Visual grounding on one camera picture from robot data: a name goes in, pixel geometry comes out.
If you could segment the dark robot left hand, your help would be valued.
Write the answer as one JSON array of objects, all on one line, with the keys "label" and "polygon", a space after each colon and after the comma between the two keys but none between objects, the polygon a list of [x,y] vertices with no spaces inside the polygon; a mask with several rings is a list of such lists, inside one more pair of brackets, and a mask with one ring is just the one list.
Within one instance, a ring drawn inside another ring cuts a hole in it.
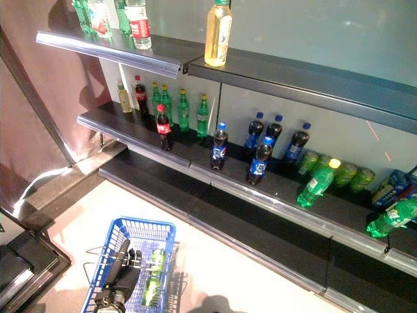
[{"label": "dark robot left hand", "polygon": [[105,284],[105,287],[112,292],[121,292],[125,301],[130,298],[139,280],[142,260],[141,251],[128,249],[129,246],[130,240],[126,239],[119,251],[115,253]]}]

